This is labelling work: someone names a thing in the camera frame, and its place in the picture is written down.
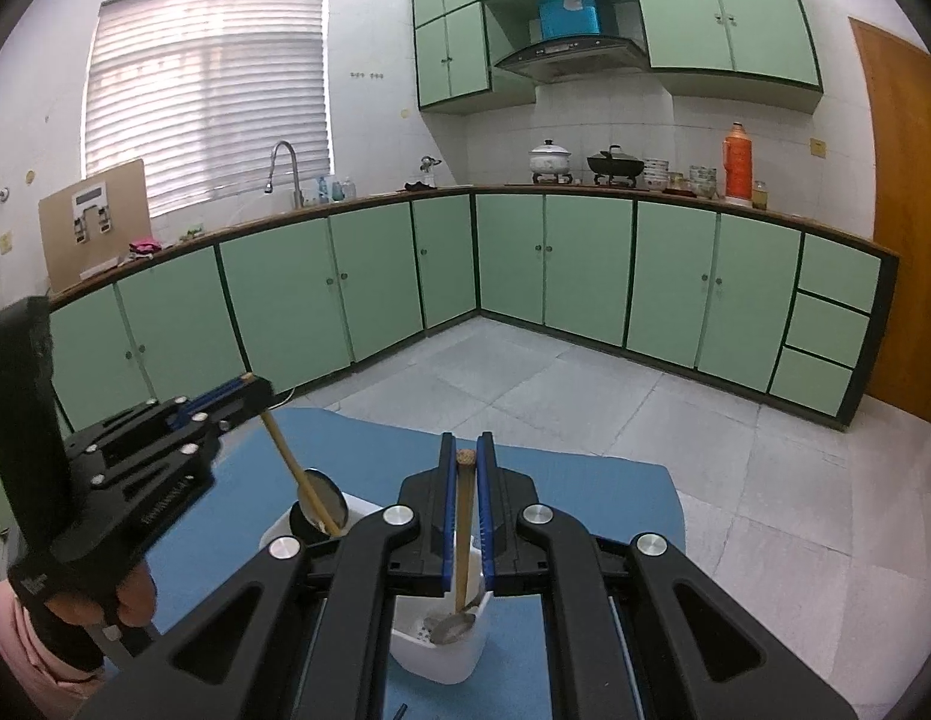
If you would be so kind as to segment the person's left hand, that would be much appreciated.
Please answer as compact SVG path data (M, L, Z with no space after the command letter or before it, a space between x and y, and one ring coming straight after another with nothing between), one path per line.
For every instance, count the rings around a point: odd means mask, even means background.
M144 628L156 613L157 590L146 562L131 569L117 587L102 598L81 592L58 592L45 601L45 606L72 626L104 624L109 614L130 628Z

